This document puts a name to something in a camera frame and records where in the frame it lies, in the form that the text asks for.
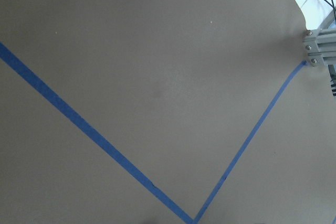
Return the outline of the aluminium frame post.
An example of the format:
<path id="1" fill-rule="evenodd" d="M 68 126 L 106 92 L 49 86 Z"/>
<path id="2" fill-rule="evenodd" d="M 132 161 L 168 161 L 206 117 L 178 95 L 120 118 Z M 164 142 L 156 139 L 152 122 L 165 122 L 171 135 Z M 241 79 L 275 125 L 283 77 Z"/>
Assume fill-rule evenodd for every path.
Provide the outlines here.
<path id="1" fill-rule="evenodd" d="M 335 20 L 331 12 L 317 29 L 307 30 L 303 40 L 312 66 L 335 67 Z"/>

